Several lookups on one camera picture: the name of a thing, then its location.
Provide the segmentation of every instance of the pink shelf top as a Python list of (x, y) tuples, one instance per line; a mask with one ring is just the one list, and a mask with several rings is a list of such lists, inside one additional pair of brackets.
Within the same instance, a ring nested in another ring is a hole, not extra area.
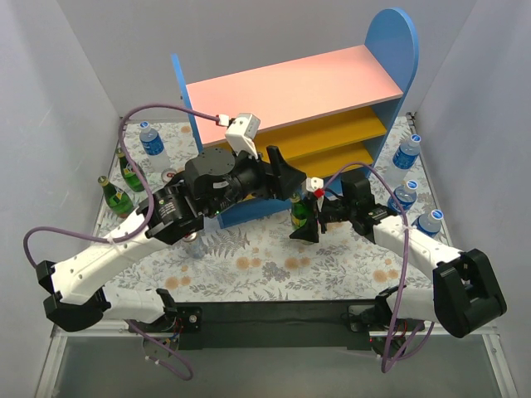
[[(260, 132), (402, 96), (366, 46), (355, 46), (187, 85), (194, 109), (252, 113)], [(225, 139), (225, 128), (196, 118), (203, 145)]]

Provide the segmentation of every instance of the shelf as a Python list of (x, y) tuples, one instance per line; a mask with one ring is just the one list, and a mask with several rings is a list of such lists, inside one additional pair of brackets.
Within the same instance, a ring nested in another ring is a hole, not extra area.
[(349, 162), (371, 164), (373, 158), (362, 143), (351, 143), (327, 152), (295, 159), (290, 165), (306, 173), (308, 177), (329, 177)]
[[(309, 56), (187, 85), (192, 106), (236, 117), (252, 112), (261, 130), (277, 129), (402, 96), (366, 46)], [(202, 144), (219, 143), (225, 129), (197, 118)]]
[[(383, 136), (386, 128), (370, 107), (353, 109), (341, 114), (294, 124), (255, 138), (256, 150), (267, 159), (266, 147), (276, 145), (285, 160), (291, 161), (313, 153), (324, 152)], [(228, 143), (218, 146), (230, 150)]]

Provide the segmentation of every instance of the yellow shelf board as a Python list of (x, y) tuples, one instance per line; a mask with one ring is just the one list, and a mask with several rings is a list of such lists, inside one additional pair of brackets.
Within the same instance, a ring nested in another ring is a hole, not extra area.
[(373, 158), (362, 143), (351, 143), (327, 152), (295, 159), (290, 162), (290, 165), (305, 172), (308, 177), (324, 178), (335, 174), (349, 162), (371, 164)]
[[(265, 160), (268, 160), (266, 147), (276, 145), (284, 159), (291, 161), (380, 137), (386, 131), (373, 110), (365, 107), (258, 134), (255, 145)], [(230, 150), (228, 143), (217, 146)]]

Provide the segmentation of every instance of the can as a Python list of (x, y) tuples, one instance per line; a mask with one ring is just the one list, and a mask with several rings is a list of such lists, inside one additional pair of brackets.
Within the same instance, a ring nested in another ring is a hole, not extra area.
[(183, 238), (183, 247), (187, 255), (193, 259), (202, 259), (207, 253), (207, 245), (201, 239), (202, 233), (193, 232)]
[(172, 181), (172, 178), (177, 174), (177, 170), (174, 168), (166, 168), (163, 172), (161, 172), (160, 177), (163, 180), (163, 183), (167, 184), (168, 182)]

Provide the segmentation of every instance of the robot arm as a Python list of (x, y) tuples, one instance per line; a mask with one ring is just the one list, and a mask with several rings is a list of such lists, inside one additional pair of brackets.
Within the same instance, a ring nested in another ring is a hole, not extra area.
[(287, 200), (306, 179), (277, 147), (267, 148), (270, 163), (262, 161), (251, 140), (260, 122), (255, 116), (221, 119), (228, 124), (234, 152), (210, 147), (189, 160), (184, 171), (153, 194), (155, 209), (142, 233), (120, 244), (113, 241), (144, 221), (147, 200), (105, 237), (109, 244), (93, 244), (68, 260), (37, 266), (39, 284), (50, 294), (44, 306), (52, 322), (74, 332), (102, 318), (143, 323), (174, 319), (176, 305), (164, 289), (139, 292), (104, 285), (143, 257), (201, 230), (205, 216), (213, 218), (249, 195)]
[[(343, 196), (330, 201), (321, 196), (322, 183), (306, 183), (308, 192), (321, 192), (306, 195), (311, 216), (290, 238), (318, 242), (318, 224), (325, 233), (328, 222), (350, 221), (357, 233), (402, 256), (406, 230), (402, 218), (375, 202), (370, 183), (359, 170), (344, 172), (341, 185)], [(408, 262), (433, 283), (433, 288), (404, 289), (399, 318), (438, 322), (453, 336), (464, 337), (507, 311), (489, 259), (479, 250), (463, 252), (410, 227)], [(381, 292), (376, 297), (377, 308), (366, 317), (367, 323), (388, 325), (396, 297), (397, 288)]]

